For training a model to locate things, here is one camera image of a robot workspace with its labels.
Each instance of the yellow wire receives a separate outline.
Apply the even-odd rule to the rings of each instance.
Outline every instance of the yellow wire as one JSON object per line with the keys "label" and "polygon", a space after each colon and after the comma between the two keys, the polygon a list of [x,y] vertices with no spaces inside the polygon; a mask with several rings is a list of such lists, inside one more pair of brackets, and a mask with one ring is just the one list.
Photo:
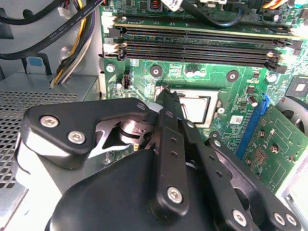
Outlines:
{"label": "yellow wire", "polygon": [[[83,4],[82,4],[81,0],[77,0],[77,2],[78,2],[78,5],[79,5],[80,9],[82,9],[82,8],[83,8]],[[79,43],[79,40],[80,40],[80,37],[81,37],[81,34],[82,34],[82,31],[83,31],[83,29],[84,29],[84,27],[85,27],[85,23],[86,23],[86,18],[84,18],[84,19],[81,21],[80,28],[79,28],[79,32],[78,32],[78,35],[77,35],[77,37],[76,37],[76,41],[75,41],[75,43],[74,43],[74,45],[73,45],[73,48],[71,49],[71,52],[69,53],[69,57],[70,57],[71,55],[73,55],[73,54],[75,53],[75,51],[76,51],[77,45],[78,45],[78,43]],[[55,83],[55,84],[58,82],[58,80],[60,79],[60,77],[61,77],[61,75],[63,74],[63,72],[64,72],[64,69],[62,69],[62,70],[59,72],[59,74],[56,76],[56,78],[55,78],[55,80],[54,80],[54,83]]]}
{"label": "yellow wire", "polygon": [[267,9],[268,7],[271,7],[271,6],[275,5],[278,1],[279,0],[272,0],[272,1],[268,2],[268,3],[265,3],[263,5],[263,9]]}

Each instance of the capacitor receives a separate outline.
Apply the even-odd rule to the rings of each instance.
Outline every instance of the capacitor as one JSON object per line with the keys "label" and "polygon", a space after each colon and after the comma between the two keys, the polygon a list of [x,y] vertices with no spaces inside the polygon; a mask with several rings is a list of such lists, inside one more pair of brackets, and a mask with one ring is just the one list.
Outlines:
{"label": "capacitor", "polygon": [[265,131],[264,130],[260,130],[258,132],[258,136],[261,137],[261,138],[264,138],[265,137]]}
{"label": "capacitor", "polygon": [[253,96],[249,96],[247,98],[247,101],[253,106],[253,107],[257,107],[258,106],[258,102],[257,100],[253,97]]}
{"label": "capacitor", "polygon": [[192,78],[194,76],[193,71],[191,69],[186,69],[185,70],[185,76],[187,78]]}
{"label": "capacitor", "polygon": [[117,78],[116,81],[115,81],[115,87],[120,90],[122,88],[122,79],[120,78]]}
{"label": "capacitor", "polygon": [[270,74],[268,76],[266,76],[266,80],[269,82],[269,83],[273,83],[277,80],[277,75],[275,74]]}
{"label": "capacitor", "polygon": [[273,144],[271,147],[270,147],[270,151],[272,153],[278,153],[279,152],[279,148],[276,144]]}

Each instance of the black cable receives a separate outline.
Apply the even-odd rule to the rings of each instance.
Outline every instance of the black cable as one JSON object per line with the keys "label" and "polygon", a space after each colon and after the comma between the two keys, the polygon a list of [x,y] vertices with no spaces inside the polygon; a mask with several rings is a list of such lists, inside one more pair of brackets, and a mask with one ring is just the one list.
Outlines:
{"label": "black cable", "polygon": [[65,0],[54,0],[52,3],[50,3],[40,12],[36,13],[33,16],[25,18],[25,19],[5,18],[5,17],[0,16],[0,23],[11,24],[11,25],[27,25],[27,24],[36,22],[40,20],[41,18],[45,17],[47,14],[49,14],[59,5],[61,5],[63,1]]}
{"label": "black cable", "polygon": [[75,8],[77,9],[77,11],[80,11],[80,7],[79,5],[77,4],[76,0],[71,0],[75,6]]}
{"label": "black cable", "polygon": [[184,11],[190,14],[191,16],[195,17],[198,21],[204,23],[207,26],[211,26],[214,28],[227,28],[227,27],[233,26],[239,23],[244,16],[244,10],[242,8],[239,8],[237,16],[233,20],[229,22],[217,22],[213,19],[208,18],[206,15],[204,15],[199,9],[197,9],[188,0],[183,0],[181,4],[181,8],[183,8]]}
{"label": "black cable", "polygon": [[90,29],[91,29],[91,25],[92,25],[92,14],[90,14],[88,17],[87,17],[87,20],[86,20],[86,24],[85,24],[85,28],[82,32],[82,35],[80,36],[80,39],[79,39],[79,43],[76,47],[76,50],[75,52],[63,59],[59,65],[59,67],[57,68],[57,74],[62,70],[62,69],[65,69],[67,68],[78,56],[78,54],[80,53],[83,45],[86,43],[86,41],[88,40],[89,38],[89,33],[90,33]]}
{"label": "black cable", "polygon": [[100,6],[100,4],[103,1],[104,0],[90,1],[84,8],[82,8],[73,17],[67,20],[66,23],[64,23],[61,27],[56,29],[53,33],[51,33],[49,36],[44,38],[42,41],[38,42],[37,44],[23,51],[18,51],[18,52],[9,53],[9,54],[0,53],[0,59],[16,60],[16,59],[26,58],[28,56],[31,56],[32,54],[38,53],[39,51],[53,44],[55,41],[57,41],[59,38],[65,35],[69,30],[71,30],[74,26],[80,23],[80,21],[83,18],[87,17],[90,13],[92,13],[96,7]]}

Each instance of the surface mount component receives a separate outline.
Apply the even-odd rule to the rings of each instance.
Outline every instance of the surface mount component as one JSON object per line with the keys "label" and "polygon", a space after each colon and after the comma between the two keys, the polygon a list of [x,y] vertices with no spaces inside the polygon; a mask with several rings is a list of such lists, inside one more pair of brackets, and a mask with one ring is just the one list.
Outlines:
{"label": "surface mount component", "polygon": [[[164,88],[155,88],[155,99]],[[218,102],[218,90],[170,89],[178,94],[181,108],[186,119],[198,128],[209,128]]]}

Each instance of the mounting hole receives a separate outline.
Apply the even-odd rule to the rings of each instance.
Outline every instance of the mounting hole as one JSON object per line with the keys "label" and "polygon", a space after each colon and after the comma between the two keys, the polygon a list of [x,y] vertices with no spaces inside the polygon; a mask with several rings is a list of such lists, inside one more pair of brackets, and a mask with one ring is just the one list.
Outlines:
{"label": "mounting hole", "polygon": [[30,10],[24,10],[23,11],[23,17],[24,18],[29,18],[29,17],[32,17],[33,16],[33,12],[32,11],[30,11]]}
{"label": "mounting hole", "polygon": [[149,140],[150,138],[152,138],[152,136],[153,136],[153,133],[147,132],[147,133],[145,133],[145,134],[143,135],[143,138],[144,138],[145,140]]}
{"label": "mounting hole", "polygon": [[222,177],[222,173],[219,171],[216,171],[217,176]]}
{"label": "mounting hole", "polygon": [[174,152],[174,151],[171,152],[171,155],[172,155],[173,157],[178,157],[178,154],[177,154],[176,152]]}

